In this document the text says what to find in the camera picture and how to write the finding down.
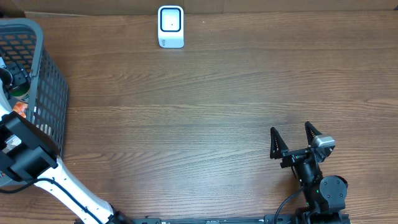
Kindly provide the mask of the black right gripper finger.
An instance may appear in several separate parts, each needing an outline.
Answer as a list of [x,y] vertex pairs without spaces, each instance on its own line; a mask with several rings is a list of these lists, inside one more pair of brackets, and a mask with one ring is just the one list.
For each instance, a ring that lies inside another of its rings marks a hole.
[[314,140],[315,136],[322,135],[321,132],[319,132],[312,124],[311,122],[307,121],[305,123],[305,132],[307,135],[307,142],[308,145],[312,144],[312,141]]
[[270,148],[270,158],[271,159],[281,159],[284,154],[289,151],[286,143],[281,138],[279,132],[275,127],[271,128],[271,148]]

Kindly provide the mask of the orange snack packet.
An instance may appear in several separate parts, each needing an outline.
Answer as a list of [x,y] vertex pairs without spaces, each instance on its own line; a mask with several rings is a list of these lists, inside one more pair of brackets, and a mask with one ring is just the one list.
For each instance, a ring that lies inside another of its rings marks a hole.
[[21,115],[23,118],[27,117],[26,116],[27,109],[28,109],[28,104],[21,101],[18,101],[13,107],[13,111]]

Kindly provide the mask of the green lid jar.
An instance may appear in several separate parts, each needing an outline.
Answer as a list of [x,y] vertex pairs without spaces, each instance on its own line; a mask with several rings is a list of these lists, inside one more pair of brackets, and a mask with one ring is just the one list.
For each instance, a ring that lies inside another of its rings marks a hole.
[[30,85],[23,84],[16,89],[10,91],[11,96],[16,98],[18,101],[28,103],[30,97]]

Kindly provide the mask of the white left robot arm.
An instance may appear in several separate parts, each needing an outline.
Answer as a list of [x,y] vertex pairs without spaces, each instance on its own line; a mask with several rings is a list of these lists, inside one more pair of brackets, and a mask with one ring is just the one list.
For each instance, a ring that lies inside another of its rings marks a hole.
[[23,184],[1,193],[15,194],[34,185],[59,199],[80,223],[131,223],[67,169],[49,135],[11,108],[5,92],[15,81],[15,75],[1,62],[1,173]]

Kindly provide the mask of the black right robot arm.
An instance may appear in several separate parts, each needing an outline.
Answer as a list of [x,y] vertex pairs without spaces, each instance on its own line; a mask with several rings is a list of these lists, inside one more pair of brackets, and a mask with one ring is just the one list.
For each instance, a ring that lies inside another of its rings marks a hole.
[[[307,147],[291,151],[278,130],[270,129],[270,158],[280,159],[281,168],[289,167],[298,180],[300,188],[286,198],[274,215],[266,215],[265,223],[342,224],[350,223],[345,198],[348,182],[338,175],[323,176],[320,163],[333,152],[335,140],[317,130],[309,121],[305,123]],[[294,214],[281,215],[283,207],[294,197],[303,194],[306,207],[296,209]]]

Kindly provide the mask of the white barcode scanner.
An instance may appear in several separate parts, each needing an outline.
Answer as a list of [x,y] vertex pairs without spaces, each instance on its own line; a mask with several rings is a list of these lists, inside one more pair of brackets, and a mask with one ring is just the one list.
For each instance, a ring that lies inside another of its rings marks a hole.
[[164,5],[158,10],[159,45],[166,49],[184,47],[184,11],[180,6]]

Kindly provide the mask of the grey plastic basket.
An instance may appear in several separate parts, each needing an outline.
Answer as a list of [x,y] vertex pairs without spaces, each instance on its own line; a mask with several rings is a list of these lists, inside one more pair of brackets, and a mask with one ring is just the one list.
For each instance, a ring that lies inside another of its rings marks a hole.
[[[1,20],[1,58],[22,65],[30,76],[26,120],[49,135],[63,155],[69,87],[44,47],[40,26],[30,19]],[[18,102],[5,92],[11,108]],[[23,185],[1,173],[1,186]]]

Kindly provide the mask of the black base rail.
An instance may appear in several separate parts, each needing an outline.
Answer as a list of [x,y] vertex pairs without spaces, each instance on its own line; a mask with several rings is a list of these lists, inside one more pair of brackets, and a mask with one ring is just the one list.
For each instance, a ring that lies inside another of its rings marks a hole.
[[132,224],[351,224],[348,215],[312,215],[309,220],[304,220],[295,215],[280,214],[276,222],[275,215],[251,218],[208,218],[208,219],[169,219],[160,218],[135,218],[129,223]]

